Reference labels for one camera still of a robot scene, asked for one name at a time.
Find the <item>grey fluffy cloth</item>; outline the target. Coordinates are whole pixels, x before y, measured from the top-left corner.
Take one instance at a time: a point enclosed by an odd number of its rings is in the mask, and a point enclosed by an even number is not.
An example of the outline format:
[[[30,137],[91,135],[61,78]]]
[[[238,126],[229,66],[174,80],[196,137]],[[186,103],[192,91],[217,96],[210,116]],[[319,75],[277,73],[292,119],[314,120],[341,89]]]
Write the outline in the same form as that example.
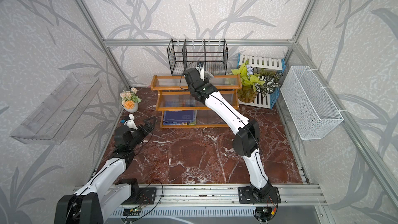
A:
[[[201,78],[202,78],[206,83],[208,83],[211,79],[214,78],[214,75],[213,75],[212,73],[210,73],[209,71],[204,70],[204,71],[201,72]]]

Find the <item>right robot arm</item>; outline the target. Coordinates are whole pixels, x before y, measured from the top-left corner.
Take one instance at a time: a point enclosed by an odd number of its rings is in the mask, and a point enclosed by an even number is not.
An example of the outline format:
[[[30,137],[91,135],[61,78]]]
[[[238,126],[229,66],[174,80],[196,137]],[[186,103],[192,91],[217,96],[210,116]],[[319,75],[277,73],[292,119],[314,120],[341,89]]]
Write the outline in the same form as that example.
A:
[[[213,110],[235,135],[233,148],[244,159],[255,200],[259,203],[279,204],[277,188],[269,181],[261,162],[258,122],[248,119],[234,109],[213,84],[201,78],[197,69],[189,68],[182,76],[186,80],[191,96]]]

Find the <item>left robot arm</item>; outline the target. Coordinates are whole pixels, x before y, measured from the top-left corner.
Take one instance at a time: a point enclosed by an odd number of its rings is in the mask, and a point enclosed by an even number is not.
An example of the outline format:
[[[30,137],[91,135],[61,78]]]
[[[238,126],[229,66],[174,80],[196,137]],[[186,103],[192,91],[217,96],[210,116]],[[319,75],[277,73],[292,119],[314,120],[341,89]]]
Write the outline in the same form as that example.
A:
[[[124,202],[146,202],[136,179],[117,178],[131,165],[135,148],[155,129],[152,116],[136,126],[125,119],[115,130],[115,150],[103,167],[79,190],[63,196],[57,203],[56,224],[103,224]]]

